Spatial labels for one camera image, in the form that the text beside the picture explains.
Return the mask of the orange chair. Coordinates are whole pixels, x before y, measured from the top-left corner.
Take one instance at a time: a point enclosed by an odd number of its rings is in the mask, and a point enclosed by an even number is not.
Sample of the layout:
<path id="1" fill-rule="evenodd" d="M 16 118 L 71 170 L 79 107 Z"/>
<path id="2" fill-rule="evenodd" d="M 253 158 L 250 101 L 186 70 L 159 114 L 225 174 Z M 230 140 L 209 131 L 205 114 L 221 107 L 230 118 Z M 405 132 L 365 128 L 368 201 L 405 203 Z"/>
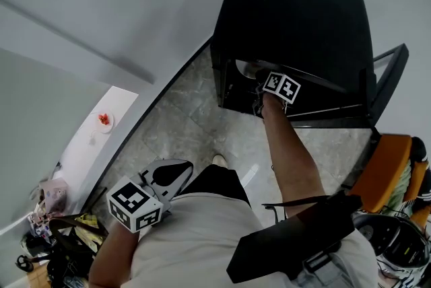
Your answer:
<path id="1" fill-rule="evenodd" d="M 350 190 L 351 194 L 361 197 L 364 212 L 387 215 L 386 203 L 409 160 L 411 138 L 407 135 L 380 137 L 374 153 Z M 404 199 L 403 202 L 402 210 L 394 216 L 410 220 L 411 202 Z"/>

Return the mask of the small plate with red fruit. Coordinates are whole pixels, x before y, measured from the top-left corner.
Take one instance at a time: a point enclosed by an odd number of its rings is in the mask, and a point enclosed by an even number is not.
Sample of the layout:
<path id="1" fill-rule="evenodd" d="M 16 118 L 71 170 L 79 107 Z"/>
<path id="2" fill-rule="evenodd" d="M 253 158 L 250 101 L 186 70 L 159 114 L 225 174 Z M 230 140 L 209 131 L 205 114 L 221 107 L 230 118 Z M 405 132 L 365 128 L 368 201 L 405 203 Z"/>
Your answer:
<path id="1" fill-rule="evenodd" d="M 98 113 L 96 117 L 96 130 L 102 134 L 109 134 L 114 127 L 114 116 L 109 113 Z"/>

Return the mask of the person's left forearm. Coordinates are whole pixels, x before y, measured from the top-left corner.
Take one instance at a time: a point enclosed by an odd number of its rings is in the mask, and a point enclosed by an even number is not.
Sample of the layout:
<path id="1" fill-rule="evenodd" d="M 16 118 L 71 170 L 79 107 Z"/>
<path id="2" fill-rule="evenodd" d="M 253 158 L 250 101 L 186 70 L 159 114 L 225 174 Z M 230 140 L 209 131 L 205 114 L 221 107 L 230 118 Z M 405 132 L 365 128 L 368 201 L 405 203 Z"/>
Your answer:
<path id="1" fill-rule="evenodd" d="M 122 223 L 115 221 L 91 265 L 89 287 L 121 288 L 130 278 L 138 241 L 138 233 L 131 233 Z"/>

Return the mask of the black chest-mounted device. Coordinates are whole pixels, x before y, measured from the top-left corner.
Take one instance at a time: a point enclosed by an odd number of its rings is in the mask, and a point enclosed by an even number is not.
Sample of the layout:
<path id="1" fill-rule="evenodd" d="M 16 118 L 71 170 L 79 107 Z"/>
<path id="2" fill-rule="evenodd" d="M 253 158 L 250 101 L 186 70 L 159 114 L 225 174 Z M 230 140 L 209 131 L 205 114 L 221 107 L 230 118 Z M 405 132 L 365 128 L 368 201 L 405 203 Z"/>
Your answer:
<path id="1" fill-rule="evenodd" d="M 278 207 L 310 205 L 293 217 L 240 239 L 226 269 L 233 283 L 281 272 L 294 280 L 303 270 L 315 273 L 341 248 L 354 230 L 352 214 L 362 207 L 358 195 L 339 191 L 276 204 Z"/>

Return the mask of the person's beige shirt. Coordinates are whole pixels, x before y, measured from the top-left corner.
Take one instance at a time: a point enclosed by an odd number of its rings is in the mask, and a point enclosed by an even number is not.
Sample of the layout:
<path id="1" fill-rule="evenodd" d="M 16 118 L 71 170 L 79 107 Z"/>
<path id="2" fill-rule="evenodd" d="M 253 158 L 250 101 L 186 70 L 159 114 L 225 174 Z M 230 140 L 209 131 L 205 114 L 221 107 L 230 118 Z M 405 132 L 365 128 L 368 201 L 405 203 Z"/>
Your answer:
<path id="1" fill-rule="evenodd" d="M 173 214 L 140 239 L 130 279 L 121 288 L 318 288 L 314 277 L 273 273 L 234 284 L 226 269 L 242 236 L 263 228 L 250 206 L 218 194 L 172 201 Z"/>

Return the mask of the black mini fridge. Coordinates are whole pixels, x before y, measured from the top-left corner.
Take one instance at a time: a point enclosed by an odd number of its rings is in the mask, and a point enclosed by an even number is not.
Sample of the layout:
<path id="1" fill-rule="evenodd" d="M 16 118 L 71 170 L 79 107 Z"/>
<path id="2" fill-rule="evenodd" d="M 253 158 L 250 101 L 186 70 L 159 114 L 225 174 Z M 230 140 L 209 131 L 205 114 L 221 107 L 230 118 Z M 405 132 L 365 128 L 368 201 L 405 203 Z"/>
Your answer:
<path id="1" fill-rule="evenodd" d="M 253 114 L 256 62 L 301 87 L 284 114 L 293 127 L 370 129 L 403 74 L 406 45 L 374 56 L 364 0 L 223 0 L 210 44 L 218 104 Z"/>

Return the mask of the person's black shorts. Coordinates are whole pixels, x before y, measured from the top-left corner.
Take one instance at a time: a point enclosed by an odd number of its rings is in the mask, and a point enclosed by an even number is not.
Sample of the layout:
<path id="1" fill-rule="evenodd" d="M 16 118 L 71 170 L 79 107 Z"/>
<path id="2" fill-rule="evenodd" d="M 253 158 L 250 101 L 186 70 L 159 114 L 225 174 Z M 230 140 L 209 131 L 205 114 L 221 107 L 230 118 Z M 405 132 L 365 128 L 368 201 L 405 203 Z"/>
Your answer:
<path id="1" fill-rule="evenodd" d="M 238 174 L 235 170 L 211 164 L 207 166 L 180 195 L 212 193 L 246 202 L 250 206 Z"/>

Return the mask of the pink patterned bag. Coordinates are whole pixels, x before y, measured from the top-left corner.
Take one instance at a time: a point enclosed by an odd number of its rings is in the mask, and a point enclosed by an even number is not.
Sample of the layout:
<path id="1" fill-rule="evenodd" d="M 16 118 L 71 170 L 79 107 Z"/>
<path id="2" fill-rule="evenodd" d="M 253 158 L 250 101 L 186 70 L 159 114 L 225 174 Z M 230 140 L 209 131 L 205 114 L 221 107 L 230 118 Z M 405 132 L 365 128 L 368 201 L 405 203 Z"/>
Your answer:
<path id="1" fill-rule="evenodd" d="M 62 178 L 39 183 L 47 213 L 63 212 L 67 204 L 68 184 Z"/>

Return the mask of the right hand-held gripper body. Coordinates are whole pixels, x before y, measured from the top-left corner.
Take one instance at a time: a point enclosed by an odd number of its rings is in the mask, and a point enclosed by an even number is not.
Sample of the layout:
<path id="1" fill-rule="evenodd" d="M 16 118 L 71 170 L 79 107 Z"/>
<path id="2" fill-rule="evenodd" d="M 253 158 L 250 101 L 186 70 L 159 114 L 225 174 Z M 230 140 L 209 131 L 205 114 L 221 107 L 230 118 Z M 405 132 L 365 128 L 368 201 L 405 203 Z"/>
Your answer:
<path id="1" fill-rule="evenodd" d="M 265 93 L 276 96 L 282 105 L 282 110 L 287 112 L 294 104 L 301 85 L 285 74 L 275 71 L 260 70 L 255 74 L 257 87 L 255 89 L 257 99 L 253 102 L 252 110 L 255 116 L 262 117 L 263 95 Z"/>

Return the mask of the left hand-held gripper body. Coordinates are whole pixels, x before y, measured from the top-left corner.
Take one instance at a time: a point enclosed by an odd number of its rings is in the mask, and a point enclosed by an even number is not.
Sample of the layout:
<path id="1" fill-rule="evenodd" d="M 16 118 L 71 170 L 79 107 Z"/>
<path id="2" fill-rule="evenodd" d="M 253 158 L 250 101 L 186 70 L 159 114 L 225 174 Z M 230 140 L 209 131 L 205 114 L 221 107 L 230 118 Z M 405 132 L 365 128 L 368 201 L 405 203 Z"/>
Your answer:
<path id="1" fill-rule="evenodd" d="M 121 178 L 107 194 L 110 214 L 131 233 L 159 223 L 170 212 L 168 198 L 147 191 L 147 169 L 131 178 Z"/>

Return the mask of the person's right forearm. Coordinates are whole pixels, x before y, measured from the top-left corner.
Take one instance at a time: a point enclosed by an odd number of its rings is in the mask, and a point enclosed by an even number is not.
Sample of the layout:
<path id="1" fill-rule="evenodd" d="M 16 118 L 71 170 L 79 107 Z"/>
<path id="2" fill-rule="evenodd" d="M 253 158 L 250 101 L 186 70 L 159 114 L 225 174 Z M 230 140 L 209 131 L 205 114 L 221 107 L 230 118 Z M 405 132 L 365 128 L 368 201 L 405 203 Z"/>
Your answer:
<path id="1" fill-rule="evenodd" d="M 284 203 L 323 196 L 325 191 L 314 159 L 305 148 L 273 94 L 263 95 L 263 122 L 269 151 Z"/>

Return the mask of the pale green striped cushion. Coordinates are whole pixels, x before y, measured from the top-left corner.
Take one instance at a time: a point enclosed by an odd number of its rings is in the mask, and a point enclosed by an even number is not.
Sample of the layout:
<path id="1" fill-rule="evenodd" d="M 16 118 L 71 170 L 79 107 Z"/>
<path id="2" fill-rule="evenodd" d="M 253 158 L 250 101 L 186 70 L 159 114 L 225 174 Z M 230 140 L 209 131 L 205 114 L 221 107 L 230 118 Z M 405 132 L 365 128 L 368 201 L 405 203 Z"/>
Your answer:
<path id="1" fill-rule="evenodd" d="M 405 165 L 405 168 L 403 169 L 403 172 L 400 175 L 400 178 L 398 180 L 397 185 L 395 186 L 394 190 L 392 191 L 388 202 L 386 203 L 386 209 L 385 212 L 387 215 L 394 216 L 398 212 L 400 212 L 403 208 L 404 202 L 404 196 L 407 192 L 407 188 L 409 186 L 411 179 L 411 160 L 409 159 Z"/>

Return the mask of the yellow checked cloth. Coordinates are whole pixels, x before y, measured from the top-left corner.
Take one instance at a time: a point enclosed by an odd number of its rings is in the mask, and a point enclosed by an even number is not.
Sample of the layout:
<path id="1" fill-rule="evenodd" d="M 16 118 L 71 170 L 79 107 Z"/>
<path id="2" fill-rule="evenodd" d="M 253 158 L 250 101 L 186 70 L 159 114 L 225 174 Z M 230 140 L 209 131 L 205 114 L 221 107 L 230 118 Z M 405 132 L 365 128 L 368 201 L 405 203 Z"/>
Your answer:
<path id="1" fill-rule="evenodd" d="M 97 217 L 92 214 L 84 213 L 83 215 L 76 217 L 75 220 L 78 223 L 82 223 L 91 228 L 91 230 L 88 230 L 81 226 L 75 226 L 75 233 L 92 252 L 97 253 L 99 247 L 103 243 L 103 236 L 97 233 L 97 231 L 100 230 Z"/>

